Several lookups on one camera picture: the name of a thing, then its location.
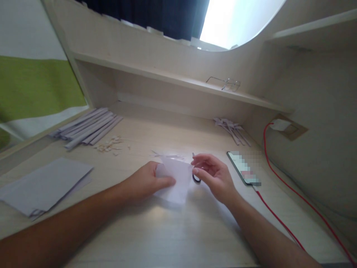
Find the paper stack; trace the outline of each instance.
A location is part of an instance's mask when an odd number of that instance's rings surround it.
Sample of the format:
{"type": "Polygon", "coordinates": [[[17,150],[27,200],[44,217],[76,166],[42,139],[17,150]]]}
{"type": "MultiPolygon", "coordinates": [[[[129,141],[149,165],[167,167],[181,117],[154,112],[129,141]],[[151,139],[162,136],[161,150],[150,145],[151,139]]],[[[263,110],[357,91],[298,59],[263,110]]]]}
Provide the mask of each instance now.
{"type": "Polygon", "coordinates": [[[0,188],[0,200],[35,220],[91,179],[92,166],[59,158],[0,188]]]}
{"type": "Polygon", "coordinates": [[[70,141],[65,146],[67,150],[73,149],[80,143],[94,145],[122,119],[123,117],[108,111],[108,108],[99,108],[82,115],[49,135],[70,141]]]}
{"type": "Polygon", "coordinates": [[[213,118],[213,120],[216,122],[216,125],[221,126],[225,131],[227,131],[229,134],[231,134],[234,142],[237,145],[245,145],[244,142],[240,139],[243,138],[243,140],[248,144],[249,147],[251,147],[249,141],[242,135],[240,130],[244,130],[242,126],[239,124],[235,124],[232,121],[229,121],[228,119],[219,119],[219,118],[213,118]]]}

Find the hand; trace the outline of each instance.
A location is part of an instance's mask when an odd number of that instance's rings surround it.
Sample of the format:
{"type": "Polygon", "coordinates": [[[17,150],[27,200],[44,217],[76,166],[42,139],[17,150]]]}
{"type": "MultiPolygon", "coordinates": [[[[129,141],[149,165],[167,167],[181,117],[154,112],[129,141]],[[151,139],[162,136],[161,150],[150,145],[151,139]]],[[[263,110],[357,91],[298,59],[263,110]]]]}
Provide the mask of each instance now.
{"type": "Polygon", "coordinates": [[[176,183],[172,177],[155,177],[158,164],[154,161],[148,162],[119,184],[128,201],[142,201],[158,190],[173,186],[176,183]]]}
{"type": "Polygon", "coordinates": [[[203,180],[217,200],[226,206],[239,196],[225,163],[211,154],[198,154],[193,157],[192,173],[203,180]]]}

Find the green wall stripe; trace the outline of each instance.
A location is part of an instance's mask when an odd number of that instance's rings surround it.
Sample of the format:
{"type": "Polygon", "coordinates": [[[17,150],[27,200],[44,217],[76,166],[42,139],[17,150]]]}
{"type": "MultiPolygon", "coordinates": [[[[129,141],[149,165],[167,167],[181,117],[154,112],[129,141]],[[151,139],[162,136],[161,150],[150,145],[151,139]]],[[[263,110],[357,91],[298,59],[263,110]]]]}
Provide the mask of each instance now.
{"type": "Polygon", "coordinates": [[[0,56],[0,122],[41,117],[85,105],[68,61],[0,56]]]}

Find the red cable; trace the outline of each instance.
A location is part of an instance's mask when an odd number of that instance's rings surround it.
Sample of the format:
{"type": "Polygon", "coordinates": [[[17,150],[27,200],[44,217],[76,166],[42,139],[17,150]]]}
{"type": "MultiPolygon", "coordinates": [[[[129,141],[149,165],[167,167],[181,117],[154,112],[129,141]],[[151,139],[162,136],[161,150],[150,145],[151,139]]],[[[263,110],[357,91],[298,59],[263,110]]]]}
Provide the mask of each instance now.
{"type": "Polygon", "coordinates": [[[265,203],[265,201],[264,201],[263,197],[260,195],[259,191],[255,191],[255,192],[259,195],[259,197],[260,197],[260,199],[263,201],[264,205],[269,209],[269,211],[274,215],[274,217],[276,217],[276,219],[280,222],[280,224],[281,224],[282,226],[284,226],[284,228],[285,228],[285,229],[290,233],[290,235],[295,239],[295,241],[299,244],[299,246],[302,248],[302,250],[306,251],[306,250],[304,249],[304,247],[302,246],[302,244],[300,243],[300,241],[296,238],[296,236],[295,236],[295,235],[290,231],[290,229],[282,222],[282,220],[279,219],[279,217],[274,213],[274,211],[271,210],[271,208],[268,206],[268,204],[265,203]]]}
{"type": "MultiPolygon", "coordinates": [[[[290,189],[292,190],[294,193],[296,193],[301,199],[303,199],[303,201],[305,201],[319,216],[320,218],[324,221],[324,223],[326,224],[326,226],[329,228],[329,230],[331,231],[331,233],[333,234],[333,236],[335,237],[335,239],[337,240],[337,242],[339,243],[339,245],[343,248],[344,252],[346,253],[349,261],[352,263],[353,267],[357,267],[356,263],[353,261],[350,253],[348,252],[348,250],[345,248],[345,246],[342,244],[341,240],[338,238],[338,236],[336,235],[336,233],[334,232],[334,230],[332,229],[332,227],[330,226],[330,224],[327,222],[327,220],[321,215],[321,213],[319,211],[317,211],[317,209],[315,209],[310,203],[309,201],[307,201],[304,197],[302,197],[298,192],[296,192],[293,188],[291,188],[275,171],[274,169],[271,167],[270,162],[269,162],[269,157],[267,154],[267,143],[266,143],[266,137],[265,137],[265,133],[267,131],[267,128],[269,125],[273,125],[274,123],[269,123],[265,126],[264,129],[264,151],[265,151],[265,156],[267,158],[267,162],[268,165],[270,167],[270,169],[274,172],[274,174],[290,189]]],[[[268,207],[268,209],[271,211],[271,213],[279,220],[279,218],[272,212],[272,210],[268,207]]]]}

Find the forearm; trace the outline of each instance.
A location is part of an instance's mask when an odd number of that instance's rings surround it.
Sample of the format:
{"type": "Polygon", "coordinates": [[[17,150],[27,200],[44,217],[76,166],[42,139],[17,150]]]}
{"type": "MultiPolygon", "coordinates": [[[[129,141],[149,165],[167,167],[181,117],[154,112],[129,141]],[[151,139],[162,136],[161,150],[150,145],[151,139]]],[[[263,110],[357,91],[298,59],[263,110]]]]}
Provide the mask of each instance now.
{"type": "Polygon", "coordinates": [[[321,267],[239,194],[227,207],[263,267],[321,267]]]}
{"type": "Polygon", "coordinates": [[[5,267],[58,267],[126,202],[120,184],[0,241],[5,267]]]}

